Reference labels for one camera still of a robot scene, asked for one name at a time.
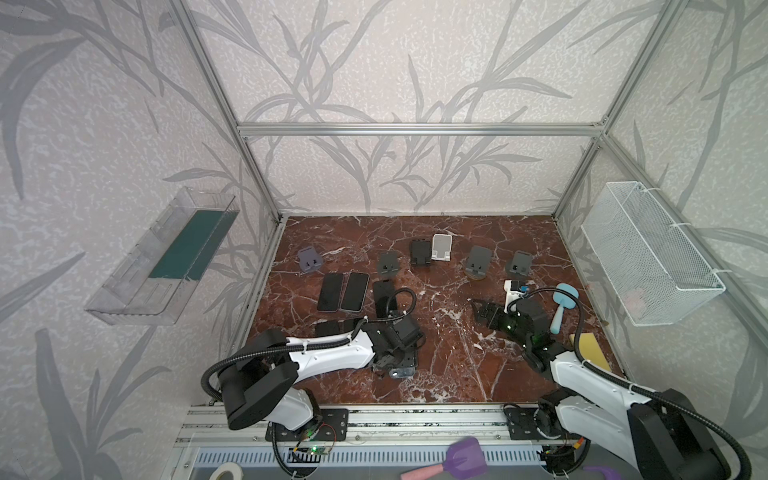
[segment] red marble tabletop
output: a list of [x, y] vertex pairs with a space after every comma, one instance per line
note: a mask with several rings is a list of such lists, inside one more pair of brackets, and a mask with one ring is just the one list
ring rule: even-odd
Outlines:
[[[451, 261], [433, 260], [430, 267], [409, 262], [412, 239], [453, 235]], [[312, 245], [323, 255], [319, 272], [299, 275], [296, 253]], [[493, 252], [488, 275], [470, 280], [464, 261], [473, 245]], [[277, 250], [275, 263], [259, 304], [251, 336], [279, 327], [289, 336], [315, 336], [315, 323], [356, 314], [319, 313], [317, 297], [323, 274], [367, 272], [369, 291], [360, 314], [375, 316], [371, 285], [378, 280], [379, 254], [400, 254], [397, 288], [407, 286], [419, 302], [413, 316], [426, 335], [419, 350], [419, 367], [410, 379], [390, 379], [371, 369], [340, 370], [297, 384], [309, 388], [320, 403], [398, 402], [535, 402], [556, 385], [534, 373], [521, 357], [521, 347], [500, 332], [478, 325], [468, 299], [503, 303], [504, 265], [516, 250], [535, 255], [531, 287], [570, 283], [587, 307], [585, 332], [593, 332], [615, 373], [621, 374], [584, 287], [568, 258], [550, 217], [292, 217]], [[556, 305], [549, 294], [537, 300], [550, 314]], [[570, 347], [568, 334], [578, 320], [566, 310], [558, 340]]]

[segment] wall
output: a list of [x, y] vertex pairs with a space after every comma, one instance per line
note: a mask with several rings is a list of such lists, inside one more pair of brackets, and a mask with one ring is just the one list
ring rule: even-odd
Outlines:
[[[157, 478], [273, 230], [164, 2], [0, 4], [0, 477]], [[175, 326], [84, 304], [182, 186], [241, 212]]]
[[[768, 2], [690, 2], [611, 135], [768, 303]], [[624, 180], [602, 154], [560, 219], [636, 382], [674, 387], [768, 471], [768, 356], [725, 302], [672, 326], [627, 321], [579, 226], [605, 181]]]
[[[189, 3], [240, 122], [589, 123], [664, 2]], [[250, 140], [273, 196], [295, 214], [549, 214], [587, 143]]]

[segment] light blue spatula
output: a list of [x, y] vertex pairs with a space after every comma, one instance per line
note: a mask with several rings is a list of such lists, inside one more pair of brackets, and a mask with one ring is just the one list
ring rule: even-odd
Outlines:
[[[560, 290], [565, 290], [566, 292], [578, 298], [578, 290], [568, 285], [567, 283], [558, 283], [557, 288]], [[576, 306], [576, 302], [571, 300], [570, 298], [568, 298], [567, 296], [565, 296], [560, 292], [555, 292], [554, 295], [552, 296], [552, 299], [559, 306], [558, 306], [558, 310], [554, 313], [554, 317], [552, 318], [552, 324], [549, 326], [549, 331], [557, 335], [558, 333], [560, 333], [560, 327], [563, 324], [563, 309], [574, 308]]]

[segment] smartphone screen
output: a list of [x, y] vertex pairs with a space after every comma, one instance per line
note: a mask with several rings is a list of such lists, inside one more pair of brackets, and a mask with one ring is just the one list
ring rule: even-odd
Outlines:
[[[386, 301], [392, 297], [395, 292], [395, 284], [391, 280], [380, 280], [373, 282], [373, 302], [376, 305], [376, 318], [386, 318]], [[389, 302], [389, 311], [397, 310], [397, 300], [392, 299]]]
[[362, 301], [366, 298], [368, 290], [368, 273], [352, 272], [346, 281], [344, 297], [341, 300], [341, 310], [347, 312], [359, 312], [362, 310]]
[[323, 286], [320, 287], [320, 295], [317, 297], [318, 312], [336, 312], [339, 309], [343, 283], [343, 273], [326, 273], [323, 277]]

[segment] mesh basket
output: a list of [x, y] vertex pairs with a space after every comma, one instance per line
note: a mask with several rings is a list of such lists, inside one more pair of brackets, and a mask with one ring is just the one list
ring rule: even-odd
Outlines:
[[639, 182], [610, 182], [581, 225], [636, 326], [670, 325], [725, 291], [712, 267]]

